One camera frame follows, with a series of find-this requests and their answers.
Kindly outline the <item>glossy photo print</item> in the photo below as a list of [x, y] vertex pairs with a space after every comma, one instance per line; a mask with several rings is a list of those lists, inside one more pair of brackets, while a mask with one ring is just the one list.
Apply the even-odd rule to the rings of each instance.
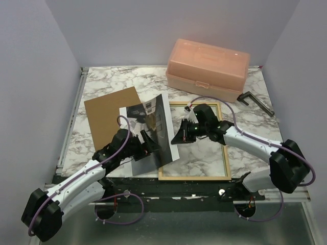
[[141, 104], [119, 109], [120, 115], [126, 117], [130, 124], [135, 124], [138, 137], [143, 143], [141, 130], [160, 145], [160, 150], [151, 153], [140, 161], [132, 160], [127, 165], [133, 177], [157, 173], [158, 169], [180, 158], [178, 147], [171, 144], [174, 138], [171, 108], [168, 94], [162, 93]]

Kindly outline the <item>brown frame backing board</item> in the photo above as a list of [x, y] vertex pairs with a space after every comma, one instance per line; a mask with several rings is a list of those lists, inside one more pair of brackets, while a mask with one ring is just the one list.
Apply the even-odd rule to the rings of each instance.
[[84, 102], [95, 150], [111, 143], [119, 126], [119, 109], [140, 104], [135, 87], [126, 88]]

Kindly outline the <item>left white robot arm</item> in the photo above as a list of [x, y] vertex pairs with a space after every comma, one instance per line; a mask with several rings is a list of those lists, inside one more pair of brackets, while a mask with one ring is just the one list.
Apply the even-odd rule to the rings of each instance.
[[119, 129], [112, 142], [96, 151], [82, 169], [46, 191], [38, 188], [30, 194], [21, 217], [28, 227], [28, 235], [48, 241], [77, 206], [98, 199], [109, 201], [113, 189], [101, 180], [118, 168], [121, 161], [127, 158], [138, 161], [159, 149], [144, 130], [140, 136], [134, 136], [127, 129]]

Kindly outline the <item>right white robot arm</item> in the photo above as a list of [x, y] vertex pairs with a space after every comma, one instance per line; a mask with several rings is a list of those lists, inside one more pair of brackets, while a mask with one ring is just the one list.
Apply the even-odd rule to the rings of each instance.
[[277, 188], [292, 193], [308, 175], [310, 168], [296, 142], [270, 141], [241, 131], [232, 122], [218, 120], [207, 104], [187, 111], [172, 144], [194, 143], [198, 137], [206, 136], [212, 142], [241, 149], [269, 164], [269, 169], [240, 177], [235, 187], [239, 199], [246, 200], [261, 189]]

